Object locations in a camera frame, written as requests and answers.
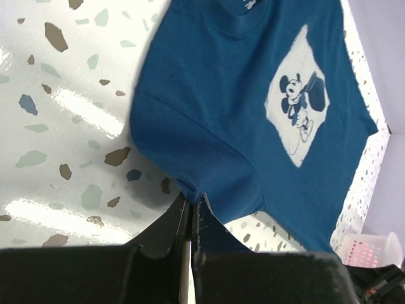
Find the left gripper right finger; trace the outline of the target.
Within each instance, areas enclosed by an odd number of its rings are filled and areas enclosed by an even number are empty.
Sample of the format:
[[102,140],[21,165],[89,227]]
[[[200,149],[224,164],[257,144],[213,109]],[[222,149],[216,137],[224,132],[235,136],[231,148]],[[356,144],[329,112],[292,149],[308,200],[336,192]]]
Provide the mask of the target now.
[[192,221],[196,303],[357,303],[333,254],[255,253],[214,216],[206,194]]

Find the blue mickey t-shirt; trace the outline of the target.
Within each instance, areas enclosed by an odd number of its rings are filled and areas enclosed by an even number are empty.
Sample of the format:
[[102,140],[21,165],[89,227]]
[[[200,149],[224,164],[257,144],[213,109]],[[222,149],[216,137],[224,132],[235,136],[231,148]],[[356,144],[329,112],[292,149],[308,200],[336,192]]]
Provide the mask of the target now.
[[226,224],[262,211],[308,251],[330,239],[377,132],[339,1],[172,1],[134,90],[137,149]]

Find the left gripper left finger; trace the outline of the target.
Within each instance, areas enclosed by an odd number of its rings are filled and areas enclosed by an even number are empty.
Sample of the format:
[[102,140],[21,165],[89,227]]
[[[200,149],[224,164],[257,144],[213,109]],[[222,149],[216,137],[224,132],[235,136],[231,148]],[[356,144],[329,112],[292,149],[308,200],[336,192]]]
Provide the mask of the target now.
[[187,303],[190,205],[183,195],[121,245],[1,251],[2,303]]

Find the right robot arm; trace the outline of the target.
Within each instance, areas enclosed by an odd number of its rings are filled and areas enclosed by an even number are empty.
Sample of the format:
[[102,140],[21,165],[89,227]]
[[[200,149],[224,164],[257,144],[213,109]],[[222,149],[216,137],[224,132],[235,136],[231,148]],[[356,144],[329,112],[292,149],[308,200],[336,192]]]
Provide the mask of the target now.
[[404,271],[392,264],[377,268],[346,266],[360,303],[405,304]]

